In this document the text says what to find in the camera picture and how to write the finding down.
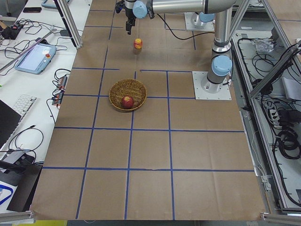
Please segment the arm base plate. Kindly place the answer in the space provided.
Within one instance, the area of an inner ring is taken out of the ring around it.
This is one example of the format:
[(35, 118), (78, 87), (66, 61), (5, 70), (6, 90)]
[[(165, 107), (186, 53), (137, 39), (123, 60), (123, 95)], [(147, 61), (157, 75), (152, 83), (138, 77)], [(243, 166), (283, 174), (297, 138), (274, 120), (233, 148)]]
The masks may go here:
[(191, 16), (194, 12), (186, 12), (184, 13), (184, 18), (185, 18), (185, 26), (186, 26), (186, 30), (187, 31), (205, 31), (205, 32), (213, 32), (214, 31), (214, 25), (213, 25), (213, 21), (207, 23), (204, 26), (194, 26), (191, 23)]
[(226, 78), (221, 84), (211, 84), (207, 72), (193, 71), (193, 86), (196, 100), (231, 100), (231, 94)]

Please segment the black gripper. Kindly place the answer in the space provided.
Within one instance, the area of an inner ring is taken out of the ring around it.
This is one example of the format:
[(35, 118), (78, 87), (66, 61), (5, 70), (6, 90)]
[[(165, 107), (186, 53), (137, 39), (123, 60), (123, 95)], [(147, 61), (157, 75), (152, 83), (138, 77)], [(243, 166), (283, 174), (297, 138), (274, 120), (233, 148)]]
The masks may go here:
[(126, 32), (131, 35), (132, 26), (135, 26), (135, 16), (133, 13), (135, 0), (120, 0), (115, 4), (116, 13), (120, 13), (122, 9), (125, 10), (126, 16), (129, 20), (126, 21)]

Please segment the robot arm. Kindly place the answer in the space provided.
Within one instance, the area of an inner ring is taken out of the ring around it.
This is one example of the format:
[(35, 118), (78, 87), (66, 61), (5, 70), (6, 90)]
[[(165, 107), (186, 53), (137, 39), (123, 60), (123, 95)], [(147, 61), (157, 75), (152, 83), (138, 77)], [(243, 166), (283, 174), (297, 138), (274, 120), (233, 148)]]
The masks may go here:
[(211, 68), (200, 83), (204, 91), (215, 94), (225, 86), (223, 81), (233, 68), (230, 26), (234, 3), (233, 0), (120, 0), (115, 4), (115, 11), (125, 10), (128, 34), (131, 34), (136, 19), (154, 18), (161, 13), (192, 13), (194, 24), (215, 21)]
[(191, 16), (191, 23), (194, 26), (204, 26), (209, 22), (212, 22), (215, 18), (215, 14), (204, 14), (203, 12), (194, 12)]

